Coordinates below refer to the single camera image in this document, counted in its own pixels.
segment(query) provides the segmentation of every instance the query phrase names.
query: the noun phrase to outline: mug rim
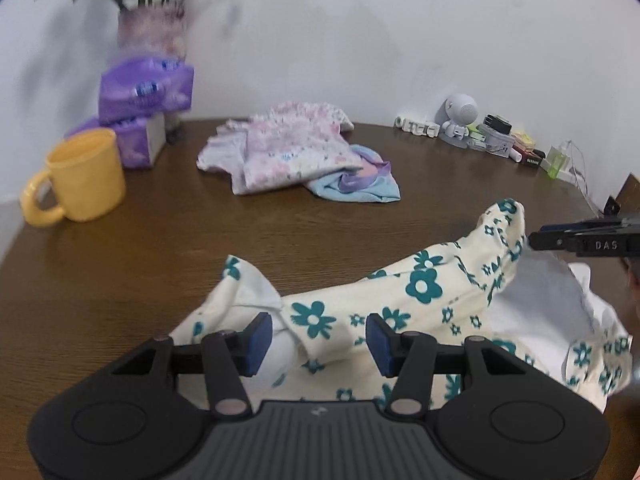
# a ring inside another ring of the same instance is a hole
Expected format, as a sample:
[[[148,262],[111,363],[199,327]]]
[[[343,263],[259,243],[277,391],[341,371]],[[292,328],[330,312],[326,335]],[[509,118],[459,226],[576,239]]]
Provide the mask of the mug rim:
[[[84,152],[81,155],[75,156],[74,158],[68,158],[66,160],[60,161],[52,161],[51,157],[56,154],[62,147],[68,146],[69,144],[73,144],[74,142],[81,142],[83,139],[87,137],[103,137],[105,141],[114,141],[116,139],[116,132],[112,128],[89,128],[87,130],[83,130],[78,132],[73,137],[68,139],[64,139],[61,142],[57,143],[57,145],[47,153],[46,163],[49,168],[63,168],[68,166],[69,164],[78,164],[80,162],[84,162],[98,155],[99,153],[110,149],[111,142],[104,142],[94,149],[89,150],[88,152]]]

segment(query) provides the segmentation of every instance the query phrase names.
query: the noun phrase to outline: purple tissue package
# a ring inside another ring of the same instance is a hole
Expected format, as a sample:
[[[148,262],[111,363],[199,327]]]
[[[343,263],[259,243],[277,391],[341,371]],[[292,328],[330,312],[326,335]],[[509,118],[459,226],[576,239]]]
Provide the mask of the purple tissue package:
[[[137,57],[102,74],[98,117],[102,124],[191,108],[193,66],[174,58]]]
[[[116,132],[116,143],[124,168],[151,168],[166,140],[164,115],[161,113],[113,124],[100,124],[98,118],[94,117],[66,134],[65,139],[93,128],[110,128]]]

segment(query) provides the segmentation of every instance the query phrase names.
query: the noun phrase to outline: vase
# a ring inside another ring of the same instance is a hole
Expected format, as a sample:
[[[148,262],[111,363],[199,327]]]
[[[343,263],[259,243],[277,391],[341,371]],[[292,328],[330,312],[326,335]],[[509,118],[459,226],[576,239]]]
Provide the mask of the vase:
[[[124,54],[162,54],[184,61],[186,19],[178,4],[141,6],[123,10],[118,17],[118,47]],[[180,126],[178,112],[164,114],[167,142],[175,141]]]

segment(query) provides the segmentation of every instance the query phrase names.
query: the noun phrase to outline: light blue fabric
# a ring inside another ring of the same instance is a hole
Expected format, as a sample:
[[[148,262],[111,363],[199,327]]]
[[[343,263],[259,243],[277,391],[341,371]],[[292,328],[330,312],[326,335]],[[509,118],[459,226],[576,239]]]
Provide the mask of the light blue fabric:
[[[361,151],[370,152],[372,158],[378,158],[382,161],[382,158],[370,148],[357,144],[353,146],[357,146]],[[344,173],[344,171],[339,171],[338,173],[325,175],[315,180],[310,180],[305,186],[320,198],[336,202],[395,202],[400,200],[400,189],[391,174],[378,176],[373,184],[365,189],[343,193],[338,188],[338,183]]]

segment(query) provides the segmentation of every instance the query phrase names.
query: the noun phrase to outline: ribbed black surface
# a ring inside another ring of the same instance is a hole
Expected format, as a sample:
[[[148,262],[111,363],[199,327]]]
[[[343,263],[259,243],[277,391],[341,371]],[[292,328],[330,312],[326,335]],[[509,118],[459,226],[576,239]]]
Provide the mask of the ribbed black surface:
[[[423,428],[386,420],[372,402],[266,402],[221,424],[170,480],[470,480]]]

